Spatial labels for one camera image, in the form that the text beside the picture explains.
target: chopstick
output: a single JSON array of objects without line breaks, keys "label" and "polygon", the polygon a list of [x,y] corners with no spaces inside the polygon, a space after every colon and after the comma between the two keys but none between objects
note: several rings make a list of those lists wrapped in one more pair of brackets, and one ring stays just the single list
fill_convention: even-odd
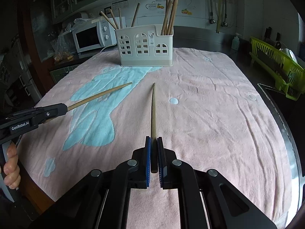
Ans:
[{"label": "chopstick", "polygon": [[173,22],[175,21],[177,5],[178,5],[178,0],[174,0],[173,7],[170,13],[170,22],[168,24],[166,35],[171,35],[173,33]]},{"label": "chopstick", "polygon": [[132,20],[132,26],[131,27],[133,27],[135,25],[135,19],[136,19],[137,14],[138,14],[139,7],[140,7],[140,3],[138,3],[137,8],[135,9],[135,15],[134,15],[134,18]]},{"label": "chopstick", "polygon": [[163,26],[162,26],[162,30],[161,30],[161,35],[164,35],[164,32],[167,32],[166,30],[166,25],[167,25],[167,18],[168,18],[168,13],[170,12],[170,6],[172,4],[172,1],[169,0],[168,5],[166,6],[166,11],[165,11],[165,17],[164,17],[164,21],[163,21]]},{"label": "chopstick", "polygon": [[[71,111],[72,109],[75,109],[75,108],[77,108],[77,107],[79,107],[79,106],[81,106],[81,105],[84,105],[85,103],[90,102],[90,101],[92,101],[92,100],[94,100],[94,99],[96,99],[96,98],[99,98],[99,97],[103,96],[103,95],[106,95],[106,94],[109,94],[109,93],[111,93],[111,92],[113,92],[113,91],[116,91],[116,90],[118,90],[118,89],[124,88],[124,87],[126,87],[126,86],[128,86],[128,85],[130,85],[130,84],[132,84],[132,82],[126,83],[126,84],[123,84],[123,85],[120,85],[120,86],[117,86],[117,87],[114,87],[114,88],[112,88],[112,89],[105,90],[105,91],[100,92],[100,93],[98,93],[98,94],[96,94],[96,95],[93,95],[93,96],[91,96],[91,97],[88,97],[88,98],[86,98],[86,99],[84,99],[84,100],[82,100],[82,101],[79,101],[79,102],[77,102],[77,103],[75,103],[75,104],[69,106],[69,107],[68,107],[68,111]],[[49,122],[49,121],[51,121],[51,120],[53,120],[53,119],[55,119],[55,118],[51,118],[51,119],[46,120],[46,121],[44,122],[44,124],[47,123],[47,122]]]},{"label": "chopstick", "polygon": [[109,20],[109,18],[107,17],[107,15],[104,14],[103,11],[100,11],[100,15],[103,16],[109,23],[110,25],[114,28],[114,30],[116,30],[116,26],[111,22],[111,20]]},{"label": "chopstick", "polygon": [[150,121],[150,138],[151,138],[151,153],[150,153],[150,169],[152,173],[158,172],[158,147],[157,147],[157,129],[156,129],[156,100],[155,100],[155,86],[152,85],[152,110]]},{"label": "chopstick", "polygon": [[[170,1],[170,0],[166,0],[165,11],[167,10],[169,1]],[[168,23],[168,19],[166,19],[166,24],[165,24],[164,32],[167,32],[167,23]]]},{"label": "chopstick", "polygon": [[112,9],[110,9],[110,13],[111,13],[111,16],[112,16],[112,19],[113,19],[113,21],[114,21],[114,23],[115,23],[116,28],[119,29],[119,25],[117,24],[117,22],[116,22],[116,20],[115,20],[115,17],[114,17],[114,14],[113,14],[113,12],[112,12]]},{"label": "chopstick", "polygon": [[122,17],[121,17],[121,9],[119,8],[119,18],[120,18],[120,29],[123,28],[122,26]]}]

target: microwave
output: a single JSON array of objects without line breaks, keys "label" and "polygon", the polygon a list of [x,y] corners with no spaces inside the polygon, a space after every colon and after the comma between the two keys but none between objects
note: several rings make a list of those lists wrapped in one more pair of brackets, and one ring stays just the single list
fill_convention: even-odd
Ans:
[{"label": "microwave", "polygon": [[[124,17],[122,17],[122,26],[126,28]],[[74,30],[73,38],[78,53],[116,44],[114,28],[105,19],[93,20]]]}]

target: human hand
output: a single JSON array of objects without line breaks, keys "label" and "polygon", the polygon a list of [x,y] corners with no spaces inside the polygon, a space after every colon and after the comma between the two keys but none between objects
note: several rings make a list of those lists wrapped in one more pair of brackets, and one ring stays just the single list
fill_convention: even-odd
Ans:
[{"label": "human hand", "polygon": [[19,186],[21,177],[19,175],[19,166],[17,165],[18,162],[18,155],[17,155],[17,149],[13,142],[11,142],[10,146],[7,148],[7,156],[8,161],[4,165],[4,173],[6,174],[6,177],[4,178],[4,183],[6,186],[8,186],[10,189],[15,189]]}]

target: soap dispenser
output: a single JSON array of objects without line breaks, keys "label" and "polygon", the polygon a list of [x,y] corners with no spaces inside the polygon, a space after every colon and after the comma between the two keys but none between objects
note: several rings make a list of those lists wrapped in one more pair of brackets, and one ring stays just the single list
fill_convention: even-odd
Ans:
[{"label": "soap dispenser", "polygon": [[233,50],[236,50],[236,51],[238,51],[238,48],[239,48],[239,38],[238,38],[238,36],[240,36],[240,34],[236,33],[236,36],[234,37],[234,39],[232,41],[232,46],[231,46],[231,48]]}]

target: light blue pattern on towel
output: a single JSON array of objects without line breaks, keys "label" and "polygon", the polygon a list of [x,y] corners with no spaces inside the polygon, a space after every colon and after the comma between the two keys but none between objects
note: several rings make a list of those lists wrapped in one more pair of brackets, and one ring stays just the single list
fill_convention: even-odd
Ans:
[{"label": "light blue pattern on towel", "polygon": [[44,177],[48,177],[51,172],[55,170],[55,157],[53,158],[48,158],[47,161],[45,162],[45,171],[43,172]]},{"label": "light blue pattern on towel", "polygon": [[110,113],[148,72],[160,68],[121,66],[105,68],[101,74],[82,86],[72,95],[71,101],[86,99],[107,89],[132,82],[129,86],[72,110],[73,118],[70,126],[70,135],[63,145],[63,150],[68,150],[77,143],[95,147],[111,143],[114,139],[115,132]]},{"label": "light blue pattern on towel", "polygon": [[170,103],[171,103],[171,104],[178,104],[179,101],[178,101],[177,98],[172,97],[172,98],[170,99]]}]

